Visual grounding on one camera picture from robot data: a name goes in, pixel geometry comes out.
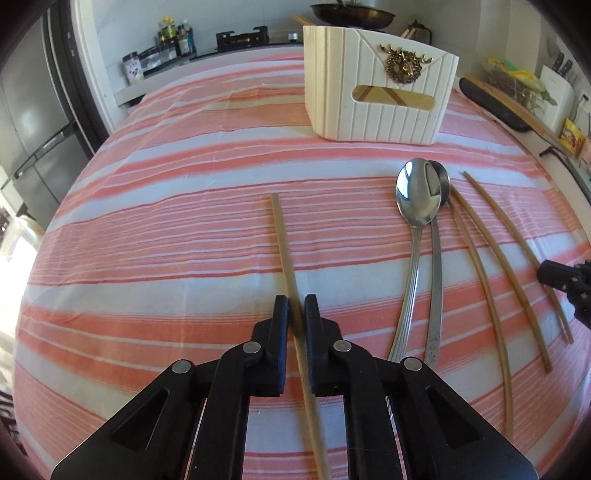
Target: gold wreath ornament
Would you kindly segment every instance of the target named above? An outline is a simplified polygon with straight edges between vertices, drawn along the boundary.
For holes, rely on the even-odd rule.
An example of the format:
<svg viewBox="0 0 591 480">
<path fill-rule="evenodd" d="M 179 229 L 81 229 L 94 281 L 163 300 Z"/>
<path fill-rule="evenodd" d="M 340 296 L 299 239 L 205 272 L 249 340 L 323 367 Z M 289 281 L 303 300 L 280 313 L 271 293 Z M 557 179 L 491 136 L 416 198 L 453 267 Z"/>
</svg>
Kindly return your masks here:
<svg viewBox="0 0 591 480">
<path fill-rule="evenodd" d="M 423 64 L 433 61 L 432 58 L 426 59 L 424 54 L 419 57 L 416 52 L 403 50 L 402 47 L 394 50 L 392 45 L 388 45 L 388 48 L 380 45 L 380 48 L 389 53 L 386 73 L 396 83 L 404 85 L 416 82 L 423 71 Z"/>
</svg>

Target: wok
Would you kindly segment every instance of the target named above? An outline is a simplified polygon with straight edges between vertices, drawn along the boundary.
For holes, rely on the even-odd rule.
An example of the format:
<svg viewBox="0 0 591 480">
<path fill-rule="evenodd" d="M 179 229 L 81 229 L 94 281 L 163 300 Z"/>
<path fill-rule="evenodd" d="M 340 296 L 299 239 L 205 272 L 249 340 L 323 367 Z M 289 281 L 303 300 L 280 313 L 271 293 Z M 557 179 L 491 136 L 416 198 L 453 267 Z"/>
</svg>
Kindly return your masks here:
<svg viewBox="0 0 591 480">
<path fill-rule="evenodd" d="M 386 28 L 395 15 L 364 5 L 317 4 L 311 6 L 316 17 L 334 27 L 354 27 L 366 30 Z"/>
</svg>

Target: wooden chopstick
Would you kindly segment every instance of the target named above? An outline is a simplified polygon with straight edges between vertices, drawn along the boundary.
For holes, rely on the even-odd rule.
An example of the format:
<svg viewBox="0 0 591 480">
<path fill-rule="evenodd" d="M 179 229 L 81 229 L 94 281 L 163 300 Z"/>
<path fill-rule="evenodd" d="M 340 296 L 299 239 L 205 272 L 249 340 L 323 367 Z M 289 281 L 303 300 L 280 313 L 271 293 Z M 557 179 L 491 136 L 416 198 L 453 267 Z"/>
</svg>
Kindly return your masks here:
<svg viewBox="0 0 591 480">
<path fill-rule="evenodd" d="M 304 335 L 304 323 L 302 320 L 300 295 L 297 290 L 296 274 L 291 261 L 290 246 L 287 240 L 287 231 L 283 220 L 283 211 L 279 195 L 271 193 L 271 207 L 273 209 L 273 220 L 277 232 L 277 243 L 279 244 L 279 254 L 281 256 L 281 268 L 287 286 L 287 295 L 290 301 L 291 328 L 294 334 L 295 356 L 297 366 L 300 371 L 301 389 L 304 393 L 304 410 L 306 411 L 306 421 L 310 432 L 310 440 L 316 469 L 319 480 L 330 480 L 330 468 L 324 445 L 324 436 L 322 435 L 318 403 L 316 397 L 310 389 L 308 380 L 308 357 L 306 352 L 306 337 Z"/>
<path fill-rule="evenodd" d="M 313 23 L 310 20 L 308 20 L 307 18 L 301 17 L 299 15 L 291 15 L 291 18 L 293 18 L 300 25 L 306 25 L 306 26 L 309 26 L 309 25 L 314 26 L 315 25 L 315 23 Z"/>
<path fill-rule="evenodd" d="M 521 248 L 525 252 L 525 256 L 529 259 L 529 261 L 533 264 L 534 268 L 537 270 L 540 267 L 540 262 L 538 258 L 535 256 L 535 253 L 532 251 L 528 243 L 525 241 L 523 236 L 521 236 L 519 230 L 515 226 L 515 224 L 511 221 L 509 216 L 503 211 L 500 205 L 486 192 L 484 187 L 480 185 L 468 172 L 462 172 L 462 174 L 467 178 L 467 180 L 472 184 L 472 186 L 484 197 L 484 199 L 488 202 L 491 208 L 495 211 L 497 216 L 501 219 L 501 221 L 507 226 L 507 228 L 511 231 L 517 242 L 521 245 Z M 574 343 L 573 334 L 570 331 L 569 321 L 566 319 L 564 315 L 564 311 L 562 309 L 562 305 L 556 296 L 554 290 L 550 287 L 546 287 L 546 292 L 548 292 L 548 296 L 550 297 L 550 301 L 554 304 L 554 308 L 556 313 L 558 313 L 558 318 L 560 320 L 560 326 L 562 328 L 563 333 L 566 335 L 567 340 L 569 343 Z"/>
<path fill-rule="evenodd" d="M 412 29 L 406 29 L 402 35 L 400 35 L 400 38 L 410 38 L 414 35 L 414 33 L 417 31 L 416 28 L 412 28 Z"/>
<path fill-rule="evenodd" d="M 496 347 L 499 351 L 499 360 L 501 362 L 501 373 L 503 375 L 503 383 L 504 383 L 504 396 L 505 396 L 505 428 L 504 428 L 504 435 L 507 440 L 510 442 L 513 441 L 513 424 L 514 424 L 514 415 L 513 415 L 513 382 L 511 377 L 511 367 L 509 366 L 509 354 L 507 353 L 507 345 L 505 343 L 505 337 L 503 336 L 503 331 L 501 329 L 501 319 L 499 318 L 499 312 L 496 309 L 495 299 L 492 296 L 491 286 L 488 283 L 488 277 L 486 275 L 486 271 L 484 269 L 484 265 L 482 264 L 482 260 L 480 259 L 480 255 L 478 255 L 478 250 L 476 249 L 476 245 L 472 241 L 472 237 L 468 232 L 466 224 L 464 223 L 464 219 L 462 218 L 462 214 L 460 213 L 460 209 L 456 204 L 456 201 L 453 198 L 448 199 L 448 204 L 452 210 L 453 217 L 456 220 L 456 224 L 460 229 L 460 233 L 464 239 L 468 247 L 468 252 L 472 257 L 472 262 L 474 263 L 474 268 L 478 273 L 478 278 L 480 278 L 480 283 L 482 284 L 482 288 L 484 289 L 484 295 L 486 297 L 486 304 L 488 305 L 488 310 L 491 313 L 492 319 L 492 326 L 495 330 L 495 337 L 496 337 Z"/>
<path fill-rule="evenodd" d="M 485 224 L 482 222 L 478 214 L 474 211 L 474 209 L 470 206 L 470 204 L 466 201 L 462 194 L 457 191 L 457 188 L 455 188 L 454 185 L 452 185 L 452 195 L 460 203 L 460 205 L 462 205 L 464 210 L 467 211 L 470 218 L 472 218 L 472 221 L 479 228 L 480 232 L 492 248 L 492 251 L 496 255 L 497 259 L 499 260 L 501 267 L 505 271 L 505 275 L 507 275 L 509 281 L 511 282 L 511 285 L 513 285 L 513 290 L 515 290 L 515 294 L 517 295 L 517 298 L 519 298 L 521 306 L 525 311 L 525 315 L 530 322 L 531 329 L 534 332 L 535 341 L 538 344 L 538 349 L 540 349 L 540 355 L 542 358 L 542 362 L 544 364 L 544 369 L 546 373 L 549 374 L 552 371 L 552 362 L 550 361 L 548 349 L 546 348 L 546 344 L 544 343 L 542 330 L 540 329 L 538 320 L 535 316 L 534 311 L 531 308 L 530 301 L 527 299 L 527 296 L 525 295 L 523 288 L 521 288 L 519 280 L 517 280 L 517 277 L 515 276 L 515 273 L 513 272 L 513 269 L 511 268 L 511 265 L 509 264 L 507 257 L 502 252 L 501 248 L 499 247 L 499 244 L 495 241 L 494 237 L 488 231 L 488 228 L 486 228 Z"/>
</svg>

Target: food package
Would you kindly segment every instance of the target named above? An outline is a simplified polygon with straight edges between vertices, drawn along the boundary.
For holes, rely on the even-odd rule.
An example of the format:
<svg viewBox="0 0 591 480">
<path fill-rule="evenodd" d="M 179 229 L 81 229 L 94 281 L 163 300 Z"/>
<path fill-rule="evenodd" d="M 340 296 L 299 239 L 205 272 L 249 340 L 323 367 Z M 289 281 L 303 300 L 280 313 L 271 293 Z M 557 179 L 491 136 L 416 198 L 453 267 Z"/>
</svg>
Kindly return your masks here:
<svg viewBox="0 0 591 480">
<path fill-rule="evenodd" d="M 560 134 L 560 143 L 563 147 L 577 156 L 583 146 L 584 140 L 585 135 L 583 132 L 567 118 L 564 121 L 564 127 L 562 127 L 562 133 Z"/>
</svg>

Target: striped tablecloth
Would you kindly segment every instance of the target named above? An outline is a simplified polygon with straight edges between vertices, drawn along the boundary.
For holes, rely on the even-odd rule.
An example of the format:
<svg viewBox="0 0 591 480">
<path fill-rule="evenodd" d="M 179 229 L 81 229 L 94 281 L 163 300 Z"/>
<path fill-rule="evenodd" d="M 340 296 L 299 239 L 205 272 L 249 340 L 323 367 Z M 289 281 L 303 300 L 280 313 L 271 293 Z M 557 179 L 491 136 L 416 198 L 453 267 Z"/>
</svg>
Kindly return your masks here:
<svg viewBox="0 0 591 480">
<path fill-rule="evenodd" d="M 185 77 L 148 95 L 84 170 L 45 235 L 18 327 L 18 425 L 46 478 L 172 362 L 216 359 L 270 316 L 275 295 L 285 292 L 271 192 L 280 193 L 302 298 L 316 294 L 345 338 L 386 357 L 410 257 L 395 177 L 417 156 L 447 167 L 524 286 L 550 375 L 508 279 L 470 224 L 508 343 L 514 444 L 540 473 L 560 453 L 591 400 L 591 332 L 572 321 L 575 343 L 567 344 L 534 269 L 461 172 L 485 185 L 539 259 L 572 264 L 590 258 L 591 245 L 561 192 L 458 94 L 430 147 L 326 141 L 310 128 L 303 94 L 299 52 Z M 438 219 L 437 372 L 501 430 L 503 386 L 484 293 L 447 206 Z M 421 252 L 408 344 L 419 357 L 430 304 L 429 229 Z M 245 479 L 317 478 L 294 357 L 290 345 L 285 394 L 251 402 Z M 346 478 L 342 402 L 322 399 L 320 408 L 333 476 Z"/>
</svg>

